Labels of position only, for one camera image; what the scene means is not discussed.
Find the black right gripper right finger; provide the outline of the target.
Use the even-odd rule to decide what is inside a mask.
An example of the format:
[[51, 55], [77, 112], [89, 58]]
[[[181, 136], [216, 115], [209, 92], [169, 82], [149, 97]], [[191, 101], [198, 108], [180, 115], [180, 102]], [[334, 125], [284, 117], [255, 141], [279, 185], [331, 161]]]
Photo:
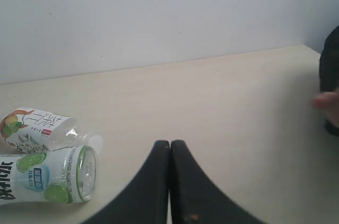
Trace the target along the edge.
[[205, 174], [183, 140], [171, 142], [172, 223], [261, 223]]

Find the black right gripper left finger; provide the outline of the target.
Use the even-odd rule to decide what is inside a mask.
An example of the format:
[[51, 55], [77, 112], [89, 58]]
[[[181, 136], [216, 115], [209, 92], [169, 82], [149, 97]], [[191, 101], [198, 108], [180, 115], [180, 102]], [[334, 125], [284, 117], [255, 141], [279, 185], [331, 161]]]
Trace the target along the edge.
[[129, 184], [85, 223], [167, 223], [169, 160], [169, 142], [156, 141]]

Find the black sleeve forearm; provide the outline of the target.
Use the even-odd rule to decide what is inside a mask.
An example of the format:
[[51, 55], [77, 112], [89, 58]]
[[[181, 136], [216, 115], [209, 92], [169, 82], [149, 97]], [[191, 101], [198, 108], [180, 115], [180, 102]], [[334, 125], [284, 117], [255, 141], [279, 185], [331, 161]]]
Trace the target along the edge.
[[325, 100], [338, 102], [338, 26], [326, 38], [319, 59], [320, 94], [315, 99], [316, 107], [326, 106]]

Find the person's open hand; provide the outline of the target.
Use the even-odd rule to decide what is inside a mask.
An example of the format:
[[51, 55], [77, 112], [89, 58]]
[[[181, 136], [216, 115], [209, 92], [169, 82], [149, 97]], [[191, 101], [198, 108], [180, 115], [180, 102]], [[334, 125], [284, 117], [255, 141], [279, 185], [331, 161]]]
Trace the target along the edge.
[[313, 106], [325, 113], [329, 122], [338, 128], [338, 92], [322, 92], [312, 100]]

